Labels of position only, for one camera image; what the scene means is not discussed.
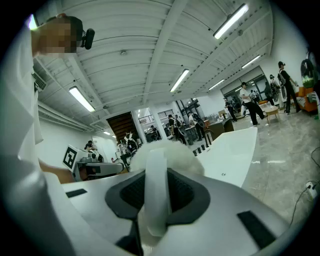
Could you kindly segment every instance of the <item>white cloth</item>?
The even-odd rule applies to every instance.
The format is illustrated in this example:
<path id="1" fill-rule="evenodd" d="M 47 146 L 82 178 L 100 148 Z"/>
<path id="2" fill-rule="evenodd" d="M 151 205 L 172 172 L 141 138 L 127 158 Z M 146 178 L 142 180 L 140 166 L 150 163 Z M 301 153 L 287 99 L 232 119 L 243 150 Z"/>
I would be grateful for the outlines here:
<path id="1" fill-rule="evenodd" d="M 248 102 L 251 102 L 250 98 L 242 98 L 242 95 L 244 96 L 249 96 L 249 93 L 247 92 L 247 90 L 241 88 L 240 90 L 240 97 L 241 99 L 243 100 L 244 103 L 248 103 Z"/>
<path id="2" fill-rule="evenodd" d="M 34 79 L 32 77 L 34 62 L 31 47 L 31 32 L 25 26 L 15 37 L 1 66 L 1 86 L 7 87 L 12 95 L 33 119 L 33 124 L 23 139 L 18 156 L 22 160 L 32 162 L 39 166 L 36 154 L 36 144 L 43 141 L 38 117 L 38 92 L 35 93 Z M 8 125 L 19 126 L 21 120 L 18 113 L 12 114 L 12 123 Z"/>

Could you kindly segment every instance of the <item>small table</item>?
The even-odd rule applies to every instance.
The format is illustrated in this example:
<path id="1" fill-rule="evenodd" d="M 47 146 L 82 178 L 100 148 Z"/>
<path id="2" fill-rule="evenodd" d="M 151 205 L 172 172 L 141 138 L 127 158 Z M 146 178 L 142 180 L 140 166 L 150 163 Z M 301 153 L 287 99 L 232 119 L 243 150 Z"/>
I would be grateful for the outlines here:
<path id="1" fill-rule="evenodd" d="M 264 112 L 266 113 L 266 120 L 268 121 L 268 124 L 270 125 L 270 117 L 271 115 L 275 115 L 275 117 L 280 121 L 279 118 L 279 112 L 278 112 L 278 107 L 277 106 L 272 106 L 272 107 L 266 107 L 264 109 Z"/>

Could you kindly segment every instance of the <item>man in white shirt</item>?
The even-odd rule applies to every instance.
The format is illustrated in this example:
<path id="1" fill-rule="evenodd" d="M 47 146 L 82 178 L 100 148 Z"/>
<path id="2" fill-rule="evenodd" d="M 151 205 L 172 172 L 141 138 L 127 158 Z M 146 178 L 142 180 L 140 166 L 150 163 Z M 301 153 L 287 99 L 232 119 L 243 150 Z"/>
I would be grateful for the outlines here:
<path id="1" fill-rule="evenodd" d="M 257 104 L 254 104 L 253 102 L 251 102 L 250 95 L 246 90 L 246 85 L 247 84 L 245 82 L 242 83 L 242 89 L 240 90 L 240 97 L 242 98 L 244 105 L 248 108 L 250 112 L 252 124 L 254 126 L 257 126 L 259 125 L 259 123 L 257 122 L 256 114 L 259 115 L 261 120 L 265 118 L 265 115 Z"/>
<path id="2" fill-rule="evenodd" d="M 191 112 L 188 113 L 189 116 L 189 126 L 196 128 L 196 132 L 198 133 L 198 142 L 202 141 L 202 137 L 204 137 L 203 128 L 198 124 L 197 120 L 194 119 L 193 114 Z"/>
<path id="3" fill-rule="evenodd" d="M 43 141 L 38 117 L 38 91 L 32 77 L 33 58 L 38 55 L 63 56 L 74 53 L 82 42 L 83 25 L 76 17 L 61 13 L 34 30 L 23 27 L 11 43 L 0 70 L 1 152 L 29 162 L 36 170 L 51 172 L 61 183 L 73 182 L 67 169 L 49 166 L 39 161 L 36 144 Z"/>

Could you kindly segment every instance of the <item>desk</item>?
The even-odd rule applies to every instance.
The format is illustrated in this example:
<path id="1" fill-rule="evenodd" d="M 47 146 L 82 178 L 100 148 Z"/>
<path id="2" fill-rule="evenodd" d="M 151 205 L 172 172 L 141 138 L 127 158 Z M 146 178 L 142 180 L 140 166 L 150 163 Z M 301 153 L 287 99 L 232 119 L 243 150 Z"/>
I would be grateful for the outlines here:
<path id="1" fill-rule="evenodd" d="M 207 127 L 207 131 L 211 132 L 211 137 L 213 141 L 223 133 L 233 132 L 234 126 L 232 124 L 231 117 L 228 117 L 225 120 L 211 122 L 210 125 Z"/>
<path id="2" fill-rule="evenodd" d="M 275 117 L 278 119 L 278 121 L 280 121 L 277 106 L 266 107 L 263 110 L 266 113 L 266 120 L 268 121 L 269 125 L 270 125 L 270 117 L 269 116 L 271 116 L 271 115 L 275 115 Z"/>

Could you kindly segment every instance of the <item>polished floor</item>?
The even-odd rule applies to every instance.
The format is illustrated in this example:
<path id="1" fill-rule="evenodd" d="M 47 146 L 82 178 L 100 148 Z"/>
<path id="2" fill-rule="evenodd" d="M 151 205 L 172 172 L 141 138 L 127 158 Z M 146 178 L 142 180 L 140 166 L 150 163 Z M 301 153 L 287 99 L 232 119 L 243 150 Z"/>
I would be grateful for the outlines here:
<path id="1" fill-rule="evenodd" d="M 258 139 L 242 188 L 290 223 L 306 182 L 320 180 L 320 168 L 311 159 L 312 151 L 320 147 L 320 121 L 304 111 L 280 113 L 280 121 L 272 115 L 270 125 L 266 118 L 257 119 Z M 249 116 L 233 123 L 234 130 L 252 126 Z M 205 144 L 204 139 L 189 148 L 195 150 L 201 144 Z M 320 163 L 320 149 L 313 153 L 313 158 Z M 313 205 L 305 192 L 297 203 L 293 223 L 305 220 Z"/>

